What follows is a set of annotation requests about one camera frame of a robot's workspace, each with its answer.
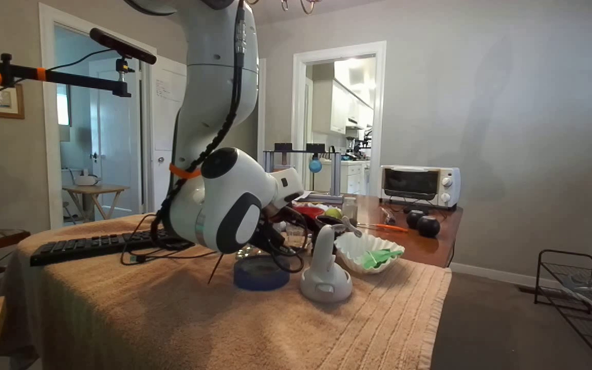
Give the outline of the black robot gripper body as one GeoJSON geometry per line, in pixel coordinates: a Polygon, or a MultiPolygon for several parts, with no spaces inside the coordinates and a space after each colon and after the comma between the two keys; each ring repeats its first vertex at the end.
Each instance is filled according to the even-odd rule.
{"type": "Polygon", "coordinates": [[[304,247],[291,247],[287,243],[284,232],[288,226],[301,226],[303,232],[308,232],[306,219],[295,206],[287,206],[282,210],[268,208],[260,216],[260,225],[252,236],[252,245],[270,256],[303,254],[304,247]]]}

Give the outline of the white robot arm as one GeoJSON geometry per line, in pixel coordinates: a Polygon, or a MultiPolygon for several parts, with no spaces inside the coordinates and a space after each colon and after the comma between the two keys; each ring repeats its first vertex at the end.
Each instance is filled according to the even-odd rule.
{"type": "Polygon", "coordinates": [[[219,254],[252,243],[266,212],[303,194],[295,169],[268,173],[253,157],[220,142],[258,105],[260,45],[244,0],[125,0],[170,17],[188,37],[188,88],[170,158],[170,187],[157,220],[186,240],[219,254]]]}

